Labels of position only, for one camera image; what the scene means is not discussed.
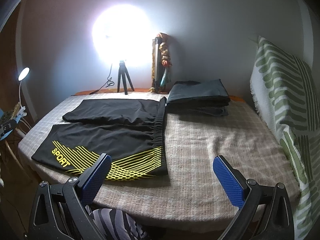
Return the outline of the grey zebra striped trouser leg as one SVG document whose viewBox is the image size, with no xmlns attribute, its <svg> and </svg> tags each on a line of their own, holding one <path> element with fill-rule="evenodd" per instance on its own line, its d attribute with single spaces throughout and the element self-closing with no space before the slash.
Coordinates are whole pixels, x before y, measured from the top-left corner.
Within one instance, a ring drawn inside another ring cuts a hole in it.
<svg viewBox="0 0 320 240">
<path fill-rule="evenodd" d="M 111 208 L 91 210 L 89 206 L 86 210 L 106 239 L 150 239 L 143 226 L 124 211 Z"/>
</svg>

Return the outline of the beige checked bed cover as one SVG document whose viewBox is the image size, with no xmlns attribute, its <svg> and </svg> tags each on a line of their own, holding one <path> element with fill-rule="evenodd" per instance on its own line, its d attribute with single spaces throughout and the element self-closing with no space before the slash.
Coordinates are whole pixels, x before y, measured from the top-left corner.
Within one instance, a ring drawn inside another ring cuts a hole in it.
<svg viewBox="0 0 320 240">
<path fill-rule="evenodd" d="M 291 206 L 301 195 L 284 151 L 248 104 L 231 101 L 228 115 L 168 114 L 165 160 L 168 174 L 137 180 L 107 180 L 95 198 L 146 223 L 194 232 L 224 228 L 236 213 L 213 172 L 223 155 L 246 178 L 261 185 L 283 183 Z"/>
</svg>

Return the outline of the blue round side table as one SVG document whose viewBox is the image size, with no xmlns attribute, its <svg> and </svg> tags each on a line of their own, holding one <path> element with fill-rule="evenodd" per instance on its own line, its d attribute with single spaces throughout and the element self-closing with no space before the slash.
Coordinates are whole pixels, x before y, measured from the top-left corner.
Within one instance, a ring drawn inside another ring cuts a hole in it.
<svg viewBox="0 0 320 240">
<path fill-rule="evenodd" d="M 17 126 L 21 117 L 12 117 L 12 111 L 4 112 L 1 109 L 1 140 L 4 140 Z"/>
</svg>

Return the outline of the folded dark pants stack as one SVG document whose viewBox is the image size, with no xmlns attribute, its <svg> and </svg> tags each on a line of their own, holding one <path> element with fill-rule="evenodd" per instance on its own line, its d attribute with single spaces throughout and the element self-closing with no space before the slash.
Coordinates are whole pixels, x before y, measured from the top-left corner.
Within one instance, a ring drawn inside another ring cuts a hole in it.
<svg viewBox="0 0 320 240">
<path fill-rule="evenodd" d="M 166 110 L 169 113 L 227 116 L 229 94 L 220 79 L 206 82 L 177 81 L 169 92 Z"/>
</svg>

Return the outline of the black sport pants yellow stripes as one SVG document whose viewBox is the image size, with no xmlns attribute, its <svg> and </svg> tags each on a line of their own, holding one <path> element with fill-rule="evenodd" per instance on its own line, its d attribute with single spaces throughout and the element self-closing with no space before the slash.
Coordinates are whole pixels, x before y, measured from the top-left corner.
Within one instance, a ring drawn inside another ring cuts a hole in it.
<svg viewBox="0 0 320 240">
<path fill-rule="evenodd" d="M 32 155 L 43 165 L 82 174 L 105 153 L 111 157 L 107 180 L 132 181 L 166 176 L 166 98 L 86 99 L 53 125 Z"/>
</svg>

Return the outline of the knotted orange cloth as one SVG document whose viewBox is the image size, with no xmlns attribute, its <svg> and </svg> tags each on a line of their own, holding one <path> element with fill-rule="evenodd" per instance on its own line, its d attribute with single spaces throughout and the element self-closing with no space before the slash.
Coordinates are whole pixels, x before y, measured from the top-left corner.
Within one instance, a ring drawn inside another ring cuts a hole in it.
<svg viewBox="0 0 320 240">
<path fill-rule="evenodd" d="M 159 45 L 159 50 L 161 52 L 161 65 L 164 68 L 164 73 L 160 81 L 160 88 L 161 90 L 163 90 L 166 84 L 171 81 L 170 68 L 172 66 L 172 63 L 168 46 L 169 36 L 165 33 L 159 33 L 158 36 L 162 39 L 161 44 Z"/>
</svg>

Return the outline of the white gooseneck desk lamp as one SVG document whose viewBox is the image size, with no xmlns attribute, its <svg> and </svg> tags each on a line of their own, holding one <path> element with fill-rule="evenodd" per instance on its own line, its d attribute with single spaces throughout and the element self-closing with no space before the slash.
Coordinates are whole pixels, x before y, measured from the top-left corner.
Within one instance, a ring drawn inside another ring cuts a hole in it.
<svg viewBox="0 0 320 240">
<path fill-rule="evenodd" d="M 20 109 L 18 110 L 15 118 L 17 122 L 19 122 L 23 117 L 27 115 L 27 113 L 25 112 L 25 106 L 23 106 L 23 103 L 22 103 L 22 82 L 28 76 L 29 72 L 30 72 L 30 68 L 25 67 L 22 69 L 22 71 L 18 76 L 18 81 L 19 81 L 18 99 L 19 99 Z"/>
</svg>

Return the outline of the black tripod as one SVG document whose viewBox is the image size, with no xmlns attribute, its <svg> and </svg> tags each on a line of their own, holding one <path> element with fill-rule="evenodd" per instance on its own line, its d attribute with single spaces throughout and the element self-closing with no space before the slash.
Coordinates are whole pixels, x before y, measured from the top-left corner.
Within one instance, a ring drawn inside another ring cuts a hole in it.
<svg viewBox="0 0 320 240">
<path fill-rule="evenodd" d="M 130 88 L 132 91 L 134 91 L 134 87 L 131 81 L 131 77 L 129 75 L 129 72 L 127 70 L 127 67 L 125 65 L 124 61 L 120 61 L 119 63 L 119 70 L 118 70 L 118 82 L 117 82 L 117 93 L 120 92 L 120 82 L 123 82 L 123 89 L 125 95 L 128 94 L 128 88 L 127 88 L 127 82 L 129 82 Z"/>
</svg>

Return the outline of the green white patterned pillow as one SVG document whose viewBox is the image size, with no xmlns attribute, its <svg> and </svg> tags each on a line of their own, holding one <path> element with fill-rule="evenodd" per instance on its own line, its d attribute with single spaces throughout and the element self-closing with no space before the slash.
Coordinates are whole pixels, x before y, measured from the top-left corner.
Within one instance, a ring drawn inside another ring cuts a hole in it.
<svg viewBox="0 0 320 240">
<path fill-rule="evenodd" d="M 305 239 L 319 218 L 319 100 L 311 68 L 259 36 L 250 88 L 298 181 L 295 238 Z"/>
</svg>

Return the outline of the folded metal stand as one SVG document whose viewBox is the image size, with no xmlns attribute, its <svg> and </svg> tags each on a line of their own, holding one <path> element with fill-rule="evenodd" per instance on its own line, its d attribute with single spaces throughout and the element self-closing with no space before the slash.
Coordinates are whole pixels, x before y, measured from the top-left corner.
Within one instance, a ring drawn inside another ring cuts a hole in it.
<svg viewBox="0 0 320 240">
<path fill-rule="evenodd" d="M 158 69 L 159 69 L 159 46 L 162 42 L 162 38 L 160 35 L 156 36 L 154 42 L 152 44 L 152 70 L 151 70 L 151 77 L 152 77 L 152 86 L 151 90 L 154 93 L 158 93 Z"/>
</svg>

